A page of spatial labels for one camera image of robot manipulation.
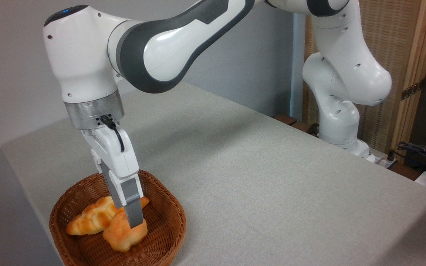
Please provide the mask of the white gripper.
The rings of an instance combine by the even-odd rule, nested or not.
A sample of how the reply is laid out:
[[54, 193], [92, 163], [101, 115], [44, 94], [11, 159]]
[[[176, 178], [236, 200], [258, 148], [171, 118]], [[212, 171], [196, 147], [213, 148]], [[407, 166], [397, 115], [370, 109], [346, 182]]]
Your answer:
[[123, 208], [130, 228], [143, 223], [142, 186], [139, 164], [131, 140], [122, 128], [116, 131], [102, 126], [81, 130], [91, 148], [98, 172], [103, 175], [117, 208]]

